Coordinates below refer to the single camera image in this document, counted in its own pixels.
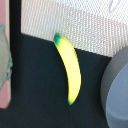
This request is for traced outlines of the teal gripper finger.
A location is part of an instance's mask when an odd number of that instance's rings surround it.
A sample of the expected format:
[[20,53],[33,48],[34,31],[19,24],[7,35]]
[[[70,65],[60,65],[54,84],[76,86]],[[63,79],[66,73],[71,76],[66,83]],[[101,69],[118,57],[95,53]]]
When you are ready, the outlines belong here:
[[4,83],[10,79],[12,73],[12,57],[5,35],[5,26],[0,24],[0,90]]

